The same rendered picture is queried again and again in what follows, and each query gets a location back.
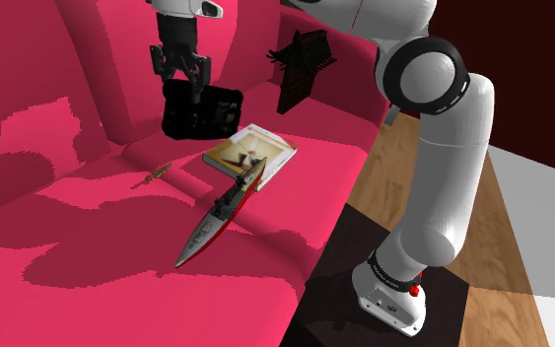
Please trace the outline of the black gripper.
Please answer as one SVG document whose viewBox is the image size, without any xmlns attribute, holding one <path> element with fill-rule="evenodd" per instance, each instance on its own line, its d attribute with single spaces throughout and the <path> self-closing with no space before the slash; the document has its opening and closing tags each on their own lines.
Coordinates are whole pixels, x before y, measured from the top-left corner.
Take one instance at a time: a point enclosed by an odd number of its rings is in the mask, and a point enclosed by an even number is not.
<svg viewBox="0 0 555 347">
<path fill-rule="evenodd" d="M 156 14 L 159 39 L 162 45 L 151 45 L 150 54 L 154 73 L 167 81 L 173 77 L 175 68 L 168 55 L 187 47 L 190 53 L 181 58 L 182 71 L 191 85 L 192 102 L 200 103 L 201 93 L 211 80 L 211 58 L 196 54 L 197 19 L 161 13 Z"/>
</svg>

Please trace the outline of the black boxy object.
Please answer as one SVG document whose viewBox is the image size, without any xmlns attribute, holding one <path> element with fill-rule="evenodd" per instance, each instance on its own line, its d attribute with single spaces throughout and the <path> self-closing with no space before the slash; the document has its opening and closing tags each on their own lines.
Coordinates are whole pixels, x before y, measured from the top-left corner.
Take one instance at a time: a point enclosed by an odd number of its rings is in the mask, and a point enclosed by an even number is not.
<svg viewBox="0 0 555 347">
<path fill-rule="evenodd" d="M 207 85 L 196 98 L 189 81 L 169 80 L 165 97 L 163 132 L 175 140 L 229 138 L 238 131 L 243 93 Z"/>
</svg>

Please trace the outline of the cream and red book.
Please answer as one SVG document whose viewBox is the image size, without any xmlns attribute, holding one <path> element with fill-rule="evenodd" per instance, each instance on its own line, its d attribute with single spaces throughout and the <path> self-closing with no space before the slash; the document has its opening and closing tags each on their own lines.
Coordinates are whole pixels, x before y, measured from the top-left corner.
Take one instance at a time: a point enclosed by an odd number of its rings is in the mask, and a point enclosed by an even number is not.
<svg viewBox="0 0 555 347">
<path fill-rule="evenodd" d="M 259 191 L 298 152 L 298 145 L 256 124 L 249 124 L 202 155 L 209 166 L 232 178 L 265 159 Z"/>
</svg>

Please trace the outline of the small brown stick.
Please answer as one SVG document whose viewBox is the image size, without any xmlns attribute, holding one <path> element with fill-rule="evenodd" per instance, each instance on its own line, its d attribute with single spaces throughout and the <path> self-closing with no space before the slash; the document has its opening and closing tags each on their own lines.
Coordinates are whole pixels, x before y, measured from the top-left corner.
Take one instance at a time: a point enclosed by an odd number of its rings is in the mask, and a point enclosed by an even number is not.
<svg viewBox="0 0 555 347">
<path fill-rule="evenodd" d="M 154 172 L 148 174 L 148 175 L 144 178 L 144 180 L 147 181 L 147 182 L 150 182 L 150 181 L 153 180 L 153 179 L 160 178 L 164 173 L 166 173 L 166 172 L 169 170 L 169 168 L 170 168 L 171 166 L 172 166 L 172 163 L 167 163 L 167 164 L 165 164 L 164 166 L 162 166 L 162 167 L 156 169 Z"/>
</svg>

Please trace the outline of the dark model building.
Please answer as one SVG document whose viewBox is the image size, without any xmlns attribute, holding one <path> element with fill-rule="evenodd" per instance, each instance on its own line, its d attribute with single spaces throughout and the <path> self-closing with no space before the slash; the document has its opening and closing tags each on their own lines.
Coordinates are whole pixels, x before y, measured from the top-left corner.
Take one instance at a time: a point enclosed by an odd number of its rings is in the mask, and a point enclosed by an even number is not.
<svg viewBox="0 0 555 347">
<path fill-rule="evenodd" d="M 285 114 L 312 91 L 315 76 L 337 61 L 327 41 L 327 31 L 308 33 L 295 31 L 292 42 L 278 51 L 270 50 L 266 57 L 278 63 L 284 72 L 280 85 L 277 112 Z"/>
</svg>

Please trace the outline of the grey model warship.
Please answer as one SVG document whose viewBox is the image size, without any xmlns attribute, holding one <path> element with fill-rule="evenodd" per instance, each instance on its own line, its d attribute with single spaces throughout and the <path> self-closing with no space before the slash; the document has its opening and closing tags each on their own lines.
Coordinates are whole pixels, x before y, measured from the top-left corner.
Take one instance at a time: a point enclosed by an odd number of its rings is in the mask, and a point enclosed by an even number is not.
<svg viewBox="0 0 555 347">
<path fill-rule="evenodd" d="M 213 206 L 186 241 L 175 262 L 175 268 L 197 256 L 226 230 L 258 186 L 266 163 L 267 158 L 263 158 L 249 170 L 239 174 L 235 183 L 214 200 Z"/>
</svg>

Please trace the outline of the red sofa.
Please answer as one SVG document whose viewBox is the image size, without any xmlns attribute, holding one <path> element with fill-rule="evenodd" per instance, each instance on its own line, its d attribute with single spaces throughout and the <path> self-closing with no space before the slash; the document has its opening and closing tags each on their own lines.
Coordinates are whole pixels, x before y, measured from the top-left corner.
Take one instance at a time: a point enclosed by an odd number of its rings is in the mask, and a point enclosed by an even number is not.
<svg viewBox="0 0 555 347">
<path fill-rule="evenodd" d="M 198 50 L 242 124 L 298 152 L 202 253 L 175 268 L 230 185 L 207 141 L 161 129 L 145 0 L 0 0 L 0 347 L 279 347 L 387 110 L 375 47 L 337 59 L 276 110 L 266 57 L 318 22 L 279 0 L 215 0 Z M 172 163 L 160 178 L 144 178 Z"/>
</svg>

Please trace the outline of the dark robot stand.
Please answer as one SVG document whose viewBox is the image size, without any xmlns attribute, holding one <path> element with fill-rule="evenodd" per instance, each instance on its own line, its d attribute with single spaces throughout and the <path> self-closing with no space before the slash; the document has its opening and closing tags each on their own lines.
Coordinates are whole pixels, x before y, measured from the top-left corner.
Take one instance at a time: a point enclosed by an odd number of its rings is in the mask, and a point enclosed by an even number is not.
<svg viewBox="0 0 555 347">
<path fill-rule="evenodd" d="M 469 285 L 444 267 L 423 273 L 427 316 L 407 337 L 364 312 L 353 268 L 389 231 L 346 204 L 279 347 L 458 347 Z"/>
</svg>

